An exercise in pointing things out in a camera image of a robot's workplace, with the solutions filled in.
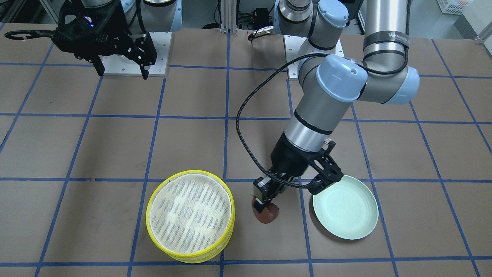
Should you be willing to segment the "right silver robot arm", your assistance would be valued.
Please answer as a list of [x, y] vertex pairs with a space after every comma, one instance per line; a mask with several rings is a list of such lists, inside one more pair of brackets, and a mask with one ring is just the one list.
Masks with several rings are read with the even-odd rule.
[[75, 57], [86, 60], [98, 75], [105, 72], [102, 56], [122, 55], [139, 66], [143, 79], [155, 64], [157, 52], [151, 32], [174, 32], [182, 26], [180, 0], [132, 0], [129, 15], [120, 0], [73, 0], [84, 9], [89, 35]]

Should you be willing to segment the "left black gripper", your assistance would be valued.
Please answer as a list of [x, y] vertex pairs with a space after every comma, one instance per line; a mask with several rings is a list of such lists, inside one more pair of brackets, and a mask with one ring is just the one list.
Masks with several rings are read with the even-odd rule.
[[[293, 182], [302, 176], [309, 166], [307, 152], [295, 146], [282, 133], [271, 155], [272, 167], [269, 173], [286, 182]], [[258, 204], [260, 214], [279, 214], [279, 208], [272, 201], [278, 196], [278, 192], [271, 193], [270, 177], [259, 177], [253, 181], [253, 204]]]

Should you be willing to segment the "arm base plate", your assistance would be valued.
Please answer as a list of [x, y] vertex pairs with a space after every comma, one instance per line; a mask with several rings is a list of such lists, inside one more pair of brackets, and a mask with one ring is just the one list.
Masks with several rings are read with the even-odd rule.
[[101, 56], [104, 66], [105, 76], [142, 76], [142, 73], [148, 74], [148, 77], [165, 77], [169, 54], [171, 48], [172, 32], [151, 32], [147, 36], [153, 42], [150, 48], [150, 60], [144, 63], [137, 62], [126, 58], [123, 55]]
[[340, 57], [344, 57], [341, 41], [338, 40], [337, 44], [333, 49], [330, 50], [320, 50], [314, 48], [308, 41], [306, 37], [297, 37], [292, 35], [284, 36], [284, 47], [285, 47], [285, 58], [286, 61], [292, 61], [295, 58], [309, 54], [311, 52], [323, 52], [327, 54], [335, 54]]

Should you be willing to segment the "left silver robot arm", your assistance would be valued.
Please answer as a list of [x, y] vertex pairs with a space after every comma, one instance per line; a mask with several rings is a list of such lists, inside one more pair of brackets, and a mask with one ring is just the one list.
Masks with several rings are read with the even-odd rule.
[[410, 0], [369, 0], [362, 61], [334, 54], [349, 11], [339, 0], [278, 0], [276, 33], [305, 37], [298, 65], [303, 97], [271, 154], [272, 168], [254, 182], [253, 212], [268, 223], [278, 215], [272, 200], [308, 167], [318, 174], [307, 184], [313, 195], [341, 180], [329, 140], [354, 101], [408, 103], [420, 77], [408, 66]]

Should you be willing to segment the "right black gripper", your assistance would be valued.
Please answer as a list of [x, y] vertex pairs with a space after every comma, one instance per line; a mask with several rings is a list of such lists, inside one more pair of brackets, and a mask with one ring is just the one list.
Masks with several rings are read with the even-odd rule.
[[128, 53], [129, 60], [139, 65], [142, 78], [147, 80], [149, 70], [158, 57], [150, 33], [132, 37], [130, 45], [129, 22], [134, 16], [134, 0], [83, 0], [86, 8], [86, 23], [93, 29], [98, 28], [102, 19], [108, 19], [105, 26], [91, 36], [84, 46], [88, 54], [94, 55], [92, 65], [97, 74], [103, 77], [105, 67], [100, 55], [123, 55]]

